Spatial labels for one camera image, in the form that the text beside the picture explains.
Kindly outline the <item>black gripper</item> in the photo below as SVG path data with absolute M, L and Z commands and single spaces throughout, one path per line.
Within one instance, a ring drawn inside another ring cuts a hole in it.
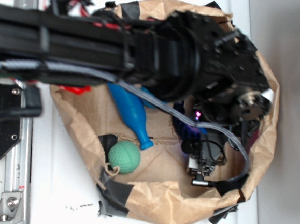
M 222 127 L 258 122 L 272 108 L 273 92 L 236 88 L 206 88 L 192 101 L 191 115 L 196 121 Z

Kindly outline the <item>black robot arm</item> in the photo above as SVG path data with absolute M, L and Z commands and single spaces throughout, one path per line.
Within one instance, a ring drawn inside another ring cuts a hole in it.
M 211 16 L 69 17 L 0 5 L 0 78 L 115 83 L 196 128 L 263 119 L 272 103 L 256 48 Z

